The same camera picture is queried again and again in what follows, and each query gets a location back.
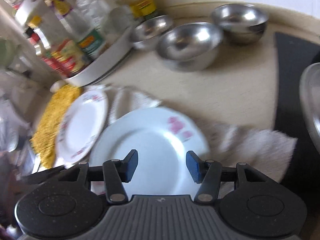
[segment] black circular cover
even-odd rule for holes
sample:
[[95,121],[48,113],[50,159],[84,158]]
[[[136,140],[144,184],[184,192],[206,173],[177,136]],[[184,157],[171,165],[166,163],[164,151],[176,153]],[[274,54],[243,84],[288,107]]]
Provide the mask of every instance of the black circular cover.
[[276,183],[250,182],[220,202],[222,218],[238,231],[255,237],[280,237],[299,231],[307,216],[304,202]]
[[100,198],[76,182],[47,182],[16,206],[22,230],[39,239],[69,238],[94,226],[103,211]]

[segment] yellow cloth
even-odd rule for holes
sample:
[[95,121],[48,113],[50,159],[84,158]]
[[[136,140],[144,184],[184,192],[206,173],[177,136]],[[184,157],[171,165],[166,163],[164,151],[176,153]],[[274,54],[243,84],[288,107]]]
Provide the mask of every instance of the yellow cloth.
[[65,85],[52,96],[40,120],[36,133],[31,138],[33,149],[39,153],[42,165],[52,168],[55,154],[55,139],[59,124],[69,106],[81,94],[81,89]]

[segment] cloth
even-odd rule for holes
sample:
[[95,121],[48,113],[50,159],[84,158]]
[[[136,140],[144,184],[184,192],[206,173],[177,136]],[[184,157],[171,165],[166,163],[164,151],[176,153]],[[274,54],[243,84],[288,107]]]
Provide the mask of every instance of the cloth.
[[[108,96],[106,126],[133,110],[162,105],[161,100],[135,87],[92,85],[86,90],[92,89],[102,89]],[[277,182],[283,178],[297,139],[272,130],[248,129],[201,119],[194,122],[210,146],[210,152],[201,157],[203,160],[216,160],[226,167],[246,162]],[[222,183],[219,197],[232,189],[233,183]]]

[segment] black stovetop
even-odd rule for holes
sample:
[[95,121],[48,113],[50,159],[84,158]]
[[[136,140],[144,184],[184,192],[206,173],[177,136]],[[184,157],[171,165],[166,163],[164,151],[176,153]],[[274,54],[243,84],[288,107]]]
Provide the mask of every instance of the black stovetop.
[[283,33],[276,33],[279,62],[279,94],[275,130],[298,138],[282,184],[294,192],[320,190],[320,154],[304,122],[299,98],[302,72],[320,62],[320,46]]

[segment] large plate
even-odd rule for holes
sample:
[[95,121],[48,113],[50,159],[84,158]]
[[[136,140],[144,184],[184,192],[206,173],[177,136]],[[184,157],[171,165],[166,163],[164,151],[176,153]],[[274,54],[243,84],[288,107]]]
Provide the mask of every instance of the large plate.
[[57,159],[77,163],[91,150],[105,124],[108,100],[104,92],[90,90],[69,107],[56,137]]
[[[200,157],[209,152],[207,141],[185,115],[164,107],[130,112],[105,129],[90,155],[90,166],[111,159],[123,159],[131,149],[139,154],[137,169],[124,188],[132,195],[195,196],[195,184],[186,167],[186,152]],[[92,183],[101,194],[103,183]]]

